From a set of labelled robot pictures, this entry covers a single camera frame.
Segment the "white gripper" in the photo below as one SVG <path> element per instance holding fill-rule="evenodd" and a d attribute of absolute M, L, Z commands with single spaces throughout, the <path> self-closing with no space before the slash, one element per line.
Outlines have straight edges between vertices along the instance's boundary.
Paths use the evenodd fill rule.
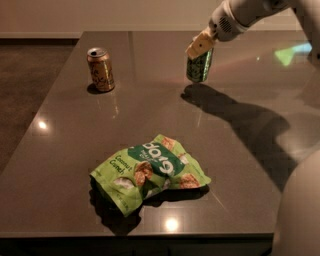
<path fill-rule="evenodd" d="M 213 49 L 216 39 L 221 42 L 231 41 L 247 30 L 248 28 L 236 19 L 231 9 L 231 0 L 223 0 L 213 11 L 209 27 L 193 38 L 186 54 L 193 60 Z"/>

